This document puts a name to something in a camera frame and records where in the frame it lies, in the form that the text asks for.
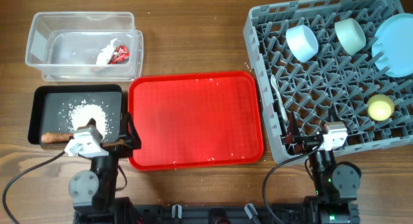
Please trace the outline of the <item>white tissue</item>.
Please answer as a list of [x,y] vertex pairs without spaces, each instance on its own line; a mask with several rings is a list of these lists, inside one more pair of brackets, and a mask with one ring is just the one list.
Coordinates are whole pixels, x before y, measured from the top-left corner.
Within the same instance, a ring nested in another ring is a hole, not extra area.
[[110,44],[107,45],[101,52],[98,54],[96,59],[96,65],[107,65],[112,58],[112,55],[115,52],[115,42],[117,38],[112,39]]

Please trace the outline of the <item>light blue plate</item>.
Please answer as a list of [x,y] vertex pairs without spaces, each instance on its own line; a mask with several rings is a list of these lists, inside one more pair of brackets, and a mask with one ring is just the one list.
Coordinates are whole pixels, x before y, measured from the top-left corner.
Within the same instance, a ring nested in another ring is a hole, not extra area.
[[378,70],[390,77],[412,74],[412,14],[396,14],[384,21],[375,33],[372,56]]

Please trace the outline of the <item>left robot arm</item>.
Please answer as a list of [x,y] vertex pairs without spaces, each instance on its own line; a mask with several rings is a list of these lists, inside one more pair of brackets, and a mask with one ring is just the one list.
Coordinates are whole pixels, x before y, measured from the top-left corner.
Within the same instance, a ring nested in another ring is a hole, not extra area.
[[119,160],[130,158],[141,148],[132,116],[126,113],[115,142],[105,145],[96,121],[78,128],[70,137],[65,152],[90,160],[89,170],[80,171],[69,182],[73,199],[74,223],[142,223],[142,215],[128,197],[116,198]]

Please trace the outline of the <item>yellow plastic cup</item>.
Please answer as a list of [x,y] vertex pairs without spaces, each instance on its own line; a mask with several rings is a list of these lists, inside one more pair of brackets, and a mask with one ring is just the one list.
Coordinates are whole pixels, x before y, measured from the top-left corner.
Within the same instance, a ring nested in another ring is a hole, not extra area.
[[377,94],[367,101],[367,113],[375,121],[384,121],[394,112],[394,102],[386,95]]

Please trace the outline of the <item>red snack wrapper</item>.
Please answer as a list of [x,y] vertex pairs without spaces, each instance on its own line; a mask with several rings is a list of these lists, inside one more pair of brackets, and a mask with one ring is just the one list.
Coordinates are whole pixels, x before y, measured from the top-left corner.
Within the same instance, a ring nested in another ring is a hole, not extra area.
[[130,57],[129,49],[125,45],[119,45],[112,54],[109,64],[118,64],[126,61]]

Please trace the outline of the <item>white plastic spoon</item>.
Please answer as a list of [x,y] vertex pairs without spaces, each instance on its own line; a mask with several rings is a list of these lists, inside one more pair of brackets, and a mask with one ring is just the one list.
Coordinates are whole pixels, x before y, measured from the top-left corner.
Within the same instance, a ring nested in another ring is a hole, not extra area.
[[277,103],[278,103],[279,112],[281,114],[281,117],[283,118],[283,121],[286,123],[288,121],[288,117],[287,117],[287,113],[285,111],[285,108],[284,108],[284,105],[281,99],[281,94],[279,92],[276,77],[274,74],[272,74],[270,77],[270,84],[272,88],[274,89],[275,95],[277,97]]

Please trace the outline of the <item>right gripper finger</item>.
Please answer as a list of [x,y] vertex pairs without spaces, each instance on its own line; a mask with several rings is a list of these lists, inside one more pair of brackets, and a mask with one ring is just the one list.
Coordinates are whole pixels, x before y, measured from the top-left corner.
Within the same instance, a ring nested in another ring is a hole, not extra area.
[[333,123],[333,122],[335,122],[335,123],[337,123],[337,122],[342,123],[342,122],[343,122],[342,119],[340,119],[340,118],[338,117],[336,111],[335,111],[334,108],[332,108],[332,107],[330,107],[330,108],[328,109],[327,121],[328,121],[329,123]]
[[297,121],[293,112],[290,113],[290,117],[288,119],[288,131],[285,137],[285,143],[300,143],[301,142],[301,134],[297,125]]

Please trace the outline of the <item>orange carrot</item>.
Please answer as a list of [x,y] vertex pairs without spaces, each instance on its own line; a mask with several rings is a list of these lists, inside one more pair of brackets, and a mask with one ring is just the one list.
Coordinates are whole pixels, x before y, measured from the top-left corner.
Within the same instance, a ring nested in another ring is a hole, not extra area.
[[71,137],[73,137],[72,133],[46,132],[41,136],[41,142],[44,144],[68,143]]

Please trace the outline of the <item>light blue rice bowl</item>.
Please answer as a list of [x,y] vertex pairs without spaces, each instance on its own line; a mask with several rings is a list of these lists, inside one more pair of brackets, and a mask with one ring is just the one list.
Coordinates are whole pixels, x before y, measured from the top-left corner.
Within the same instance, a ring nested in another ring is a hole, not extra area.
[[306,63],[318,53],[317,38],[308,26],[298,25],[289,28],[285,36],[290,51],[301,63]]

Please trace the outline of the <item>pile of white rice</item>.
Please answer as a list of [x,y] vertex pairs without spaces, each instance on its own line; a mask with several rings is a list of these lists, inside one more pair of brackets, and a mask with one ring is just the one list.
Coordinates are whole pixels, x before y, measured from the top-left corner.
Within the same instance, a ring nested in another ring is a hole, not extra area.
[[109,116],[111,112],[105,108],[108,108],[108,105],[103,101],[96,103],[95,99],[62,103],[57,112],[59,130],[66,129],[66,132],[74,133],[79,127],[86,126],[90,119],[94,119],[97,130],[106,137],[112,133],[112,127],[109,127],[109,121],[112,119]]

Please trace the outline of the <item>pale green bowl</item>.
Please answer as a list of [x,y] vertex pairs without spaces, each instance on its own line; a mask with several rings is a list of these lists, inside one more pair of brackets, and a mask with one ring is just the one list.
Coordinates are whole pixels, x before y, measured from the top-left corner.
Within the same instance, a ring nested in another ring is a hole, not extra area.
[[352,18],[334,23],[337,38],[345,52],[353,56],[365,47],[367,40],[360,24]]

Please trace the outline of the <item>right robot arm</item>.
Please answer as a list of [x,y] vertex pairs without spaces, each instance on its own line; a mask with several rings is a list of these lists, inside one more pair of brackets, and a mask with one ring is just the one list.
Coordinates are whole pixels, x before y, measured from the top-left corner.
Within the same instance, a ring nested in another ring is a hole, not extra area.
[[342,147],[348,137],[348,128],[330,109],[330,121],[323,130],[312,136],[303,136],[295,115],[290,114],[285,142],[294,145],[296,154],[306,155],[316,195],[304,198],[299,211],[301,223],[359,223],[357,200],[361,170],[348,161],[337,162],[334,151]]

